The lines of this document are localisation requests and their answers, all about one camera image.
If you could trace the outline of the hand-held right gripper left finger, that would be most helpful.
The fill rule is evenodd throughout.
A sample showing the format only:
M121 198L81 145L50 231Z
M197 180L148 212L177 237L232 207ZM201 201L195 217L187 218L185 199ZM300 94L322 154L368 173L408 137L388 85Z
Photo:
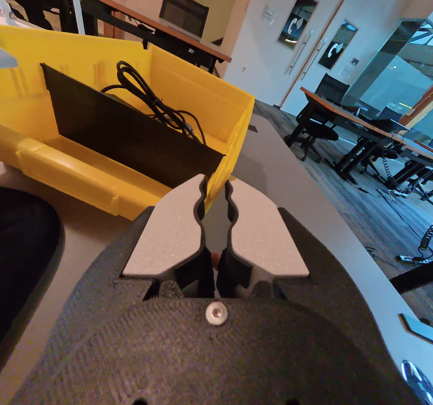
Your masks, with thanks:
M175 282L186 296L213 298L214 270L202 220L208 178L198 174L169 191L150 216L122 278Z

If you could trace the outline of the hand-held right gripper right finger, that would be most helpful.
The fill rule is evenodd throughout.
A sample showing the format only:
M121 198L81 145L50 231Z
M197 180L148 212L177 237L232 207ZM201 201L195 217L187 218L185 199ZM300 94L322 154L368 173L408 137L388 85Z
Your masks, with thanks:
M230 227L216 281L222 298L247 298L260 282L309 276L281 208L237 178L226 182L225 197Z

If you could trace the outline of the black bin divider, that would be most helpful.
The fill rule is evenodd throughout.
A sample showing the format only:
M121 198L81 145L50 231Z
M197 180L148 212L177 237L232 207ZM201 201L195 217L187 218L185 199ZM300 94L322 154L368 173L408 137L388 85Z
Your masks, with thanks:
M224 154L41 63L58 132L173 189L211 177Z

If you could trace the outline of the black foam pad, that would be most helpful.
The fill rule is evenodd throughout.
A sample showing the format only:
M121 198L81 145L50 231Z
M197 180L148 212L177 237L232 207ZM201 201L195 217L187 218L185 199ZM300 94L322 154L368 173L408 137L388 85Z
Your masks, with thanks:
M39 283L58 247L61 221L42 198L0 188L0 338Z

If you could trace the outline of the wooden desk with black legs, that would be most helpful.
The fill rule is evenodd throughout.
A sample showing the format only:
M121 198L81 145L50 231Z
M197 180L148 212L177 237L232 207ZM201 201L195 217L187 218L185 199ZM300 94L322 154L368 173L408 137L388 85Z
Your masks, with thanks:
M327 99L321 98L314 92L311 92L304 87L300 88L307 101L317 108L322 106L335 114L334 121L328 122L327 126L336 124L336 127L344 128L360 137L360 141L347 153L340 161L333 165L333 170L345 181L358 185L358 182L352 177L352 170L357 167L360 162L371 156L377 148L383 148L389 144L404 144L403 136L398 132L400 128L391 129L388 127L380 128L376 123L366 121L346 107L335 104ZM302 129L309 122L312 111L305 112L298 122L296 132L301 133Z

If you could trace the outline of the yellow plastic bin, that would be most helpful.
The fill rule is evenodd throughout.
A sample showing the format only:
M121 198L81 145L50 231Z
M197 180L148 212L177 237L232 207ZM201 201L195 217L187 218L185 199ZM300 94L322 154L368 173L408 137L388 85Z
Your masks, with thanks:
M1 50L16 62L1 68L1 162L26 176L129 220L171 188L61 136L41 63L101 92L120 84L125 61L156 97L185 111L193 140L224 154L207 183L205 210L229 179L249 126L254 97L151 45L132 41L1 26ZM152 120L154 112L125 89L106 92Z

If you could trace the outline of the pale hexagonal plate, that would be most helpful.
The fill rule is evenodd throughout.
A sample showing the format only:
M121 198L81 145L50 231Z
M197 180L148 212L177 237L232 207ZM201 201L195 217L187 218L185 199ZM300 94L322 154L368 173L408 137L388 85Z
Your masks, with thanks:
M433 327L429 326L418 319L406 316L403 313L398 314L405 330L429 343L433 343Z

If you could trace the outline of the black phone sign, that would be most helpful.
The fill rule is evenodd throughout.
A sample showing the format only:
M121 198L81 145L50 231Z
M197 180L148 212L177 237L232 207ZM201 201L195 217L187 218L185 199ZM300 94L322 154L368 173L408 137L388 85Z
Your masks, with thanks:
M317 1L315 0L296 0L279 35L278 42L290 50L295 49L316 7Z
M358 29L354 25L349 23L347 20L344 20L329 43L327 49L322 54L318 64L331 70L343 54L344 50L348 47L357 31Z

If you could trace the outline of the glass partition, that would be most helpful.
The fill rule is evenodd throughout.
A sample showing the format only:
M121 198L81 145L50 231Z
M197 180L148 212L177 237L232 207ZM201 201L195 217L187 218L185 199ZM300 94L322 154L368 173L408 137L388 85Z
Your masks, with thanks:
M343 104L375 119L389 107L405 115L433 83L433 22L404 19L360 73Z

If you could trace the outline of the round shiny object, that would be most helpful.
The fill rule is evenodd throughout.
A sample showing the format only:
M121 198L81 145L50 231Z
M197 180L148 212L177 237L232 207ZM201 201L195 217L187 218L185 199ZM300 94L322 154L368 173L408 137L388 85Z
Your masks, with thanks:
M423 405L432 405L433 385L422 370L412 362L403 360L401 371L405 382L412 388L419 402Z

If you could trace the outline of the black mesh office chair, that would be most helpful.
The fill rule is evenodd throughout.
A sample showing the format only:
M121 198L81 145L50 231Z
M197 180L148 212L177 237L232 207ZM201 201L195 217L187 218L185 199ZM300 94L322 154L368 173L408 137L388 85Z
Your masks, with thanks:
M194 0L163 0L159 17L202 38L209 7Z

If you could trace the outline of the white pole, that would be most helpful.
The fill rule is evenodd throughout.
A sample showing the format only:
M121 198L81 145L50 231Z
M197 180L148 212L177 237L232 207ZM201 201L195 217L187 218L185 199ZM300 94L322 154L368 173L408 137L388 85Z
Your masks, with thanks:
M72 1L73 1L74 15L77 23L78 33L80 35L85 35L81 1L80 0L72 0Z

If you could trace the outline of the wooden desk with black frame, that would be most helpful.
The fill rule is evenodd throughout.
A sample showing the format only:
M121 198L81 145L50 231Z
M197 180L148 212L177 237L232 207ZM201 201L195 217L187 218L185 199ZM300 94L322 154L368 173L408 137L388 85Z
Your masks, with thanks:
M78 33L73 0L32 0L34 1L38 1L42 11L58 9L62 32ZM216 62L230 63L232 60L219 47L204 41L184 27L133 10L124 0L80 0L80 6L86 35L99 35L97 21L100 20L142 39L145 49L153 44L198 67L207 67L211 74Z

